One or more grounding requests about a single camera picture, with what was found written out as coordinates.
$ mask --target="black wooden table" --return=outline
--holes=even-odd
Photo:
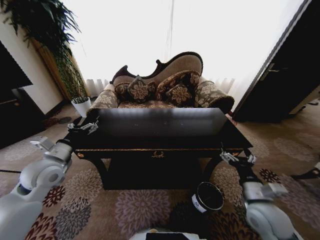
[[[96,166],[105,190],[129,189],[137,179],[141,186],[133,189],[188,188],[194,178],[209,180],[220,162],[221,142],[235,155],[252,147],[218,108],[95,109],[82,125],[94,122],[97,116],[97,131],[72,133],[67,138],[80,159]],[[198,158],[211,158],[201,179]],[[112,159],[108,170],[102,159]],[[164,186],[152,186],[152,178]]]

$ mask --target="door handle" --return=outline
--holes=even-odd
[[[264,71],[264,74],[262,75],[262,77],[260,78],[260,82],[262,82],[263,80],[265,80],[265,78],[267,77],[269,72],[273,72],[273,73],[278,73],[280,72],[280,70],[275,70],[272,69],[274,67],[274,63],[270,63],[270,65],[267,67],[267,69]]]

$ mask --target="white sheer curtain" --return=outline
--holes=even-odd
[[[85,79],[104,85],[124,65],[149,75],[156,59],[193,51],[203,59],[202,75],[237,102],[303,0],[63,2],[82,31],[71,47]]]
[[[168,60],[171,0],[63,2],[81,30],[72,32],[77,42],[71,48],[85,80],[101,79],[105,85],[124,65],[132,74],[146,76],[157,59]]]

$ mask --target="door frame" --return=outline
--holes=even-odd
[[[286,41],[287,37],[289,36],[289,34],[291,33],[291,31],[293,30],[293,28],[295,27],[295,25],[299,21],[299,19],[301,18],[302,14],[305,12],[305,10],[307,9],[307,7],[311,3],[311,1],[312,0],[304,0],[301,3],[301,5],[299,6],[297,12],[294,14],[294,16],[291,19],[291,21],[289,22],[288,26],[285,28],[285,30],[283,31],[281,37],[279,38],[279,40],[277,41],[277,43],[273,47],[272,51],[270,52],[270,54],[268,55],[268,57],[264,61],[263,65],[261,66],[261,68],[258,71],[258,73],[256,74],[256,76],[254,77],[252,83],[250,84],[250,86],[246,90],[245,94],[241,98],[241,100],[238,103],[238,105],[236,106],[236,108],[234,109],[234,111],[232,113],[232,118],[236,117],[238,111],[240,110],[240,108],[242,107],[242,105],[244,104],[244,102],[246,101],[247,97],[249,96],[251,91],[254,89],[256,84],[262,78],[264,79],[267,76],[268,73],[266,71],[270,71],[272,69],[272,67],[273,67],[273,65],[271,65],[272,60],[276,56],[277,52],[279,51],[279,49],[281,48],[283,43]]]

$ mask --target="tabletop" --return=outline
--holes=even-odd
[[[213,150],[252,145],[219,108],[95,109],[82,123],[99,116],[89,135],[69,135],[76,150]]]

